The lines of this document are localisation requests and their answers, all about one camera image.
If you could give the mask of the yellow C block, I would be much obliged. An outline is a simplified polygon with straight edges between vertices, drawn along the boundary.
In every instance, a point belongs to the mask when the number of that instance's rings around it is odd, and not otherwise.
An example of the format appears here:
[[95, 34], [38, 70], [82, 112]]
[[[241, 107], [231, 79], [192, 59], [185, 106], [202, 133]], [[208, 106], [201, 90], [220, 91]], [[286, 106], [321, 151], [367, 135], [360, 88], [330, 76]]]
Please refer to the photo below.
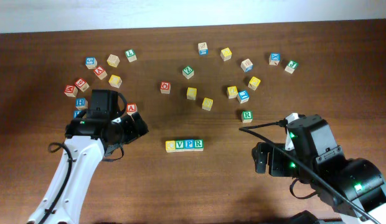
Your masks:
[[166, 152], [175, 152], [176, 151], [176, 142], [175, 140], [166, 141]]

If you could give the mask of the green V block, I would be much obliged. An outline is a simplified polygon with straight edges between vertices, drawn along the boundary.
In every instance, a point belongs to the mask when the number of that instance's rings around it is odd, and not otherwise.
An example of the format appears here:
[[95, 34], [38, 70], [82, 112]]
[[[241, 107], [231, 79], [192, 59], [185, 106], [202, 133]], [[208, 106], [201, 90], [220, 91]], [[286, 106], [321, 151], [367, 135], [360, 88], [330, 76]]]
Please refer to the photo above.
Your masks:
[[176, 143], [176, 152], [184, 152], [184, 140], [175, 140]]

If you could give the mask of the blue P block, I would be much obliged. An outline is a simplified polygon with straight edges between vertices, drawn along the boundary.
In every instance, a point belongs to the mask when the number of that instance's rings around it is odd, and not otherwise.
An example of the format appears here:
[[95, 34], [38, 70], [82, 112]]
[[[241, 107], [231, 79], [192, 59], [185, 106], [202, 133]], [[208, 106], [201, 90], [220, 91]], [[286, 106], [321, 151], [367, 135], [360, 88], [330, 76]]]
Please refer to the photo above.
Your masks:
[[184, 150], [185, 151], [194, 151], [194, 140], [193, 139], [184, 140]]

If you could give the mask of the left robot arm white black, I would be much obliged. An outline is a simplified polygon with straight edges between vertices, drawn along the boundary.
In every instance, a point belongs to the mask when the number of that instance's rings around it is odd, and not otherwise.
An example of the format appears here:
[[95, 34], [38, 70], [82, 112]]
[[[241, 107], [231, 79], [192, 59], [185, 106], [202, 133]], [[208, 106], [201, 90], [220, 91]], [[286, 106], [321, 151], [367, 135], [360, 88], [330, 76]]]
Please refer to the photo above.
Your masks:
[[29, 223], [78, 223], [91, 179], [100, 162], [111, 162], [116, 149], [148, 133], [139, 113], [128, 115], [125, 97], [113, 90], [93, 90], [89, 108], [65, 128], [65, 141], [52, 142], [62, 157], [44, 198]]

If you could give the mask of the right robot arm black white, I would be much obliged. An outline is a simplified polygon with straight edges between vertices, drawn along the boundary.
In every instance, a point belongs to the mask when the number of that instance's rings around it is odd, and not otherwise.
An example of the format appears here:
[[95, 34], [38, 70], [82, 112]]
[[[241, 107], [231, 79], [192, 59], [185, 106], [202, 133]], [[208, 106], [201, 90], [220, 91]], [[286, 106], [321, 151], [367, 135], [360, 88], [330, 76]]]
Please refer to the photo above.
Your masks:
[[325, 119], [292, 113], [277, 122], [285, 143], [259, 142], [252, 149], [255, 170], [308, 184], [344, 223], [386, 223], [386, 180], [362, 158], [347, 159]]

